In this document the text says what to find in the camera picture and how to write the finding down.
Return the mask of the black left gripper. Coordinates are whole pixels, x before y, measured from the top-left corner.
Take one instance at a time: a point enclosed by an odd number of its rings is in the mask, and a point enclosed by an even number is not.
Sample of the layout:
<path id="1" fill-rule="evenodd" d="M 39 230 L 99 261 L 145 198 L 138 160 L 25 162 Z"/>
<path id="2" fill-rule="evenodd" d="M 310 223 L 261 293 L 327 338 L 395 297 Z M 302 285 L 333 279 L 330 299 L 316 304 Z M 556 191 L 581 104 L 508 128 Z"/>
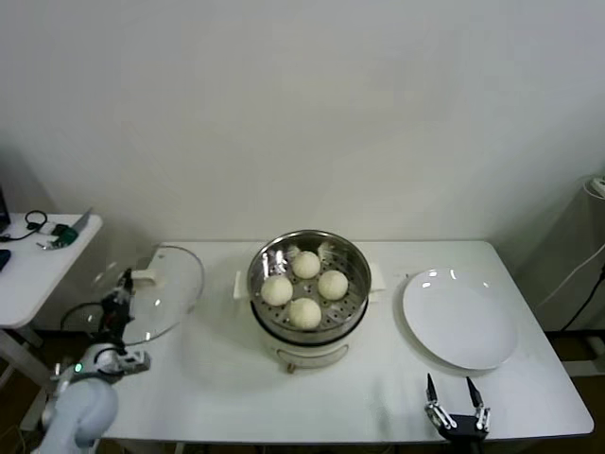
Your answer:
<path id="1" fill-rule="evenodd" d="M 130 300 L 134 292 L 132 269 L 126 269 L 117 287 L 108 292 L 101 302 L 103 315 L 100 322 L 102 341 L 122 341 L 126 326 L 133 320 L 130 315 Z"/>

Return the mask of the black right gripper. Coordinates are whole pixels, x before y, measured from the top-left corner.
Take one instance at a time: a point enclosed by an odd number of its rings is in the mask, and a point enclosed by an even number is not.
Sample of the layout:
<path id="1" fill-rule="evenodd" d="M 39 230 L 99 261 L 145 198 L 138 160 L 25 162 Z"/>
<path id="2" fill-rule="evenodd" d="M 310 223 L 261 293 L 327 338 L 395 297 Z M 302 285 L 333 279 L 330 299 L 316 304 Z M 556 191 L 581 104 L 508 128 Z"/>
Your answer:
<path id="1" fill-rule="evenodd" d="M 484 454 L 484 440 L 490 430 L 491 409 L 488 408 L 473 380 L 466 383 L 475 409 L 475 416 L 454 414 L 456 427 L 449 428 L 449 416 L 441 406 L 431 374 L 426 374 L 426 404 L 424 411 L 439 435 L 448 442 L 447 452 L 455 454 Z"/>

